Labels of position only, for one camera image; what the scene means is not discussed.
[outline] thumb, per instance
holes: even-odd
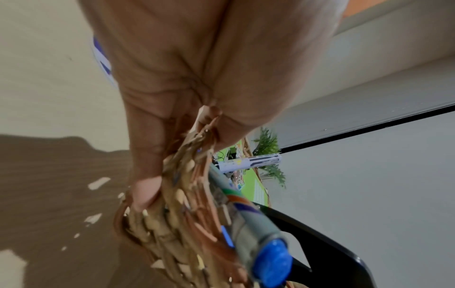
[[[133,159],[132,208],[146,209],[161,187],[164,153],[174,125],[124,101]]]
[[[225,114],[220,115],[216,124],[218,141],[215,151],[236,144],[255,128],[256,126],[244,125]]]

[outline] skin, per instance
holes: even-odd
[[[133,208],[163,159],[219,116],[217,149],[277,116],[303,88],[348,0],[79,0],[111,62],[127,115]]]

